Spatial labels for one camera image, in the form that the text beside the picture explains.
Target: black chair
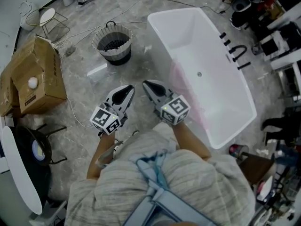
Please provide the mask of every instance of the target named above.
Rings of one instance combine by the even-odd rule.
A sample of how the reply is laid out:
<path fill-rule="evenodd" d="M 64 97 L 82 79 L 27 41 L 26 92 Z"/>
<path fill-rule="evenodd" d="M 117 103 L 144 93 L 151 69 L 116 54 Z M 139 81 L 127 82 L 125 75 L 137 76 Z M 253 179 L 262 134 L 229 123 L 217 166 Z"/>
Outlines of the black chair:
<path fill-rule="evenodd" d="M 59 161 L 54 162 L 52 160 L 52 150 L 48 137 L 58 131 L 66 129 L 63 126 L 57 130 L 51 131 L 49 133 L 42 133 L 39 130 L 47 126 L 44 124 L 36 130 L 27 128 L 26 126 L 17 125 L 16 126 L 16 141 L 25 150 L 29 151 L 33 159 L 41 166 L 48 166 L 53 164 L 58 164 L 62 161 L 67 160 L 65 157 Z"/>

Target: wire basket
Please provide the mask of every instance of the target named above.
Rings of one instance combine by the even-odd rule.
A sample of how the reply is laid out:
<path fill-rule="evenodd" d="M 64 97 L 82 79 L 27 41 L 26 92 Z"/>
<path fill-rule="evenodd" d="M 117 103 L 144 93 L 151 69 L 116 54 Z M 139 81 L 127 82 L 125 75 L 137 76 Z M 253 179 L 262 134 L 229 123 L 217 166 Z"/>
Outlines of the wire basket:
<path fill-rule="evenodd" d="M 131 58 L 133 32 L 108 21 L 93 38 L 92 46 L 112 65 L 123 65 Z"/>

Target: gray marble tile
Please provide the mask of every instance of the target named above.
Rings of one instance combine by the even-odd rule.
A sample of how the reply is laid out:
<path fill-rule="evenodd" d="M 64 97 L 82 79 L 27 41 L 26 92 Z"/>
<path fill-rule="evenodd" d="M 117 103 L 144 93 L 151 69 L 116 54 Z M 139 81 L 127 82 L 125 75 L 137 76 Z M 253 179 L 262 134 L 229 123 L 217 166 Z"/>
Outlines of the gray marble tile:
<path fill-rule="evenodd" d="M 248 145 L 251 152 L 257 148 L 263 148 L 263 132 L 260 131 L 260 124 L 266 118 L 281 116 L 284 104 L 282 100 L 278 99 L 281 95 L 280 83 L 272 72 L 271 66 L 265 63 L 261 56 L 254 56 L 251 53 L 251 46 L 256 42 L 253 32 L 250 29 L 237 31 L 232 28 L 229 18 L 233 10 L 232 8 L 227 9 L 229 5 L 222 3 L 221 0 L 177 1 L 194 6 L 210 6 L 217 12 L 227 10 L 225 14 L 220 15 L 209 8 L 203 8 L 217 29 L 227 33 L 232 46 L 244 44 L 248 47 L 248 51 L 238 60 L 238 63 L 243 65 L 246 62 L 252 62 L 252 65 L 244 68 L 242 72 L 252 93 L 258 115 L 227 146 L 214 153 L 227 153 L 228 146 L 233 143 Z M 95 0 L 85 6 L 77 5 L 77 2 L 74 2 L 68 7 L 65 7 L 61 1 L 56 1 L 51 6 L 68 18 L 65 24 L 71 29 L 64 37 L 69 38 L 70 42 L 67 41 L 66 46 L 59 49 L 61 56 L 71 43 L 76 44 L 84 38 L 76 45 L 75 52 L 69 57 L 64 56 L 62 62 L 66 92 L 78 120 L 85 126 L 89 126 L 89 118 L 93 110 L 100 105 L 110 90 L 121 85 L 132 84 L 135 87 L 135 97 L 127 111 L 129 118 L 124 127 L 119 130 L 120 138 L 122 140 L 129 138 L 137 129 L 153 128 L 159 120 L 152 113 L 153 106 L 142 89 L 142 81 L 158 79 L 159 75 L 149 55 L 144 53 L 146 24 L 123 24 L 134 33 L 131 59 L 122 66 L 108 65 L 102 73 L 91 77 L 87 77 L 89 71 L 106 63 L 106 60 L 91 46 L 92 39 L 100 28 L 78 36 L 70 36 L 100 26 L 115 16 L 117 16 L 114 18 L 115 22 L 146 22 L 150 13 L 188 8 L 189 6 L 166 0 Z M 22 31 L 19 44 L 35 33 L 41 33 L 41 29 L 36 28 L 32 32 Z M 44 115 L 26 115 L 21 121 L 31 128 L 36 128 L 43 121 L 52 125 L 52 128 L 54 124 L 67 126 L 67 130 L 58 132 L 49 138 L 53 147 L 54 160 L 59 160 L 63 155 L 68 158 L 68 161 L 51 166 L 53 180 L 49 195 L 54 199 L 68 198 L 71 183 L 86 175 L 88 165 L 99 142 L 98 131 L 94 127 L 84 128 L 75 120 L 69 101 Z"/>

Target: open cardboard box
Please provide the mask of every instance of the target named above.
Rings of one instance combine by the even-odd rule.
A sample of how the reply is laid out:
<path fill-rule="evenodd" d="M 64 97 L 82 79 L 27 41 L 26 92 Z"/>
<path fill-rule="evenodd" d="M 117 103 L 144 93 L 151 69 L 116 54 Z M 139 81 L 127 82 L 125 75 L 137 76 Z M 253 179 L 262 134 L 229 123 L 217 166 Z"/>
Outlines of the open cardboard box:
<path fill-rule="evenodd" d="M 28 40 L 15 52 L 6 69 L 5 79 L 1 80 L 0 112 L 2 116 L 7 115 L 6 111 L 1 108 L 1 103 L 5 99 L 4 88 L 10 87 L 13 96 L 16 96 L 16 90 L 18 91 L 22 114 L 45 113 L 67 98 L 59 55 L 44 38 L 35 36 Z M 8 72 L 10 72 L 13 84 L 8 77 Z M 38 79 L 38 85 L 35 89 L 28 86 L 28 80 L 31 77 Z M 9 104 L 13 106 L 16 103 L 10 100 Z"/>

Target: faucet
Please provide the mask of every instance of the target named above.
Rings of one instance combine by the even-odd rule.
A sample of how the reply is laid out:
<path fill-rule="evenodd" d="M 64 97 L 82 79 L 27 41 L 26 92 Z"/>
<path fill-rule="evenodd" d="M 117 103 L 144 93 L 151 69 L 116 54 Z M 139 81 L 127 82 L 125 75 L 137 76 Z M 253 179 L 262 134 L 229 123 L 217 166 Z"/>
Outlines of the faucet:
<path fill-rule="evenodd" d="M 237 45 L 237 46 L 233 47 L 232 49 L 230 49 L 229 53 L 232 54 L 238 48 L 243 48 L 244 51 L 242 51 L 239 55 L 237 55 L 235 58 L 233 58 L 234 62 L 236 62 L 238 60 L 238 58 L 241 57 L 247 51 L 247 48 L 245 45 Z"/>

